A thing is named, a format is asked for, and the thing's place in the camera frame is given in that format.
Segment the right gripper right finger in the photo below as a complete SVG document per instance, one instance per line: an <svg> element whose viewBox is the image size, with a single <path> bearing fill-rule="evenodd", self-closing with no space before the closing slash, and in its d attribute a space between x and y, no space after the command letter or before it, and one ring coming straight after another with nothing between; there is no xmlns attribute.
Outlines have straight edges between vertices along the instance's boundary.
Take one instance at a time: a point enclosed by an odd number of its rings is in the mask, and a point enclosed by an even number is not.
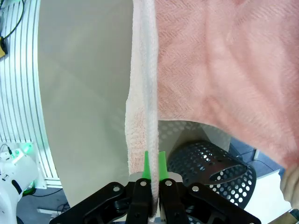
<svg viewBox="0 0 299 224"><path fill-rule="evenodd" d="M159 203L167 224L259 224L261 221L200 183L171 179L165 152L159 152Z"/></svg>

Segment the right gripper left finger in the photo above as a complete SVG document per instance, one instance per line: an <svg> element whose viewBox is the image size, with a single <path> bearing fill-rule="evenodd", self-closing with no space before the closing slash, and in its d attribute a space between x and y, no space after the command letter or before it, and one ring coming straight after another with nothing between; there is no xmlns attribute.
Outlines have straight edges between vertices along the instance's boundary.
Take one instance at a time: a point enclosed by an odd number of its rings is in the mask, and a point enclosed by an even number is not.
<svg viewBox="0 0 299 224"><path fill-rule="evenodd" d="M146 224L151 214L152 193L149 157L145 152L145 178L126 186L111 182L50 221L51 224L111 224L126 217L127 224Z"/></svg>

